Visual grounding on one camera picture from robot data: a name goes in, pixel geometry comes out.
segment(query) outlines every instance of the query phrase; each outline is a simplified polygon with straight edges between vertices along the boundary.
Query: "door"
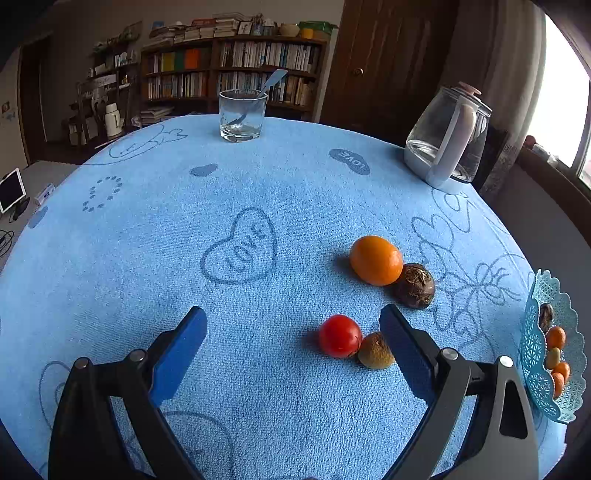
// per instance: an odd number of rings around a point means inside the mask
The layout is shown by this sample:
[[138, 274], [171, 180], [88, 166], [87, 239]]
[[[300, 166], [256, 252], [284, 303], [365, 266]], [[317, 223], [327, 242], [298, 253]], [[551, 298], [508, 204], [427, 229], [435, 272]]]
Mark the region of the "door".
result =
[[345, 0], [320, 122], [404, 145], [435, 93], [458, 0]]
[[18, 106], [21, 134], [29, 165], [42, 160], [46, 137], [41, 111], [41, 64], [46, 56], [50, 37], [21, 48], [18, 74]]

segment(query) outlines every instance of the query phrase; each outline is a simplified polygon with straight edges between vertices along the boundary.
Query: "pink lid knob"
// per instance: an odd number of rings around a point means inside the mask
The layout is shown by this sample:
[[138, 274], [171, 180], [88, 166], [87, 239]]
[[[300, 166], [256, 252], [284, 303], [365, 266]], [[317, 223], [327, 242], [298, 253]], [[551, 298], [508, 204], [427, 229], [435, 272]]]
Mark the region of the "pink lid knob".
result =
[[468, 85], [467, 83], [464, 82], [459, 82], [460, 83], [460, 88], [462, 88], [462, 90], [464, 90], [466, 93], [468, 93], [469, 95], [482, 95], [482, 92], [477, 89], [474, 88], [472, 85]]

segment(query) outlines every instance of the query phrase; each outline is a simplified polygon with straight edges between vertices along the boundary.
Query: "window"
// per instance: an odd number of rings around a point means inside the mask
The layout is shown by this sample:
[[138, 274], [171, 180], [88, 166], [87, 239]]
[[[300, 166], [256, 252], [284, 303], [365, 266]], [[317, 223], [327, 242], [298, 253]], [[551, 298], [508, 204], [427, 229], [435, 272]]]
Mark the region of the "window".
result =
[[560, 160], [559, 170], [591, 187], [589, 76], [561, 31], [546, 16], [546, 61], [528, 134]]

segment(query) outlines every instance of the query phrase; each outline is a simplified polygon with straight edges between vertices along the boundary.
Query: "glass rim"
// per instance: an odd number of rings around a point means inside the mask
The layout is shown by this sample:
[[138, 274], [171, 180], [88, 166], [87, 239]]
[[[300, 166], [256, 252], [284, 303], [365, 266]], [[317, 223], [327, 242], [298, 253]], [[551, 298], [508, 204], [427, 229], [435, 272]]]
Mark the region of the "glass rim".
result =
[[228, 90], [224, 90], [223, 92], [218, 93], [218, 95], [222, 98], [225, 98], [226, 100], [237, 100], [239, 102], [252, 102], [254, 100], [264, 100], [264, 99], [268, 99], [269, 98], [269, 94], [267, 92], [264, 93], [264, 95], [260, 98], [233, 98], [233, 97], [228, 97], [227, 95], [224, 95], [224, 93], [228, 93], [228, 92], [256, 92], [256, 93], [261, 93], [260, 90], [256, 90], [254, 88], [231, 88]]

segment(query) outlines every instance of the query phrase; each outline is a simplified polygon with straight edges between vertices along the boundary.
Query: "red tomato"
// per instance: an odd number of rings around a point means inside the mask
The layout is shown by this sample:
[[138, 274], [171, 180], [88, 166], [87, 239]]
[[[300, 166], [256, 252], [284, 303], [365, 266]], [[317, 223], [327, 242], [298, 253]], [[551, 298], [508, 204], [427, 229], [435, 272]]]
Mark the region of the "red tomato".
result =
[[363, 334], [359, 325], [345, 315], [333, 315], [318, 332], [320, 348], [326, 355], [346, 358], [359, 350]]

